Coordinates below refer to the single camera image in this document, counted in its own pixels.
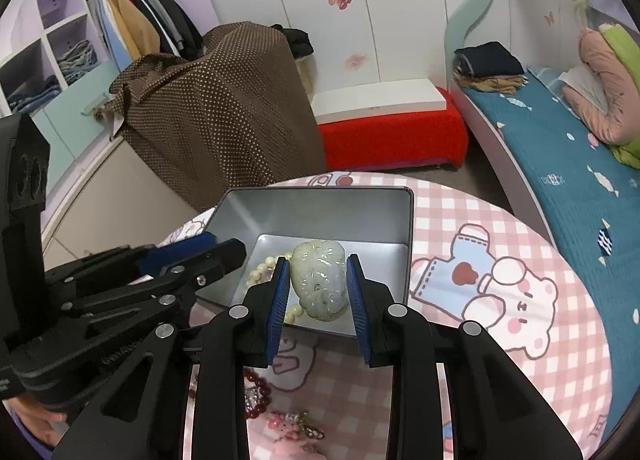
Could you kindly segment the person's left hand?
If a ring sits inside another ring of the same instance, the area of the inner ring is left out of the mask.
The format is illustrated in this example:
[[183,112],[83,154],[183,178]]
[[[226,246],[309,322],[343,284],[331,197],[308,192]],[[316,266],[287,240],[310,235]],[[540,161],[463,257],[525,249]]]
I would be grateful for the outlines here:
[[65,422],[67,414],[51,412],[27,392],[5,400],[4,406],[20,419],[26,430],[43,445],[55,447],[62,438],[52,423]]

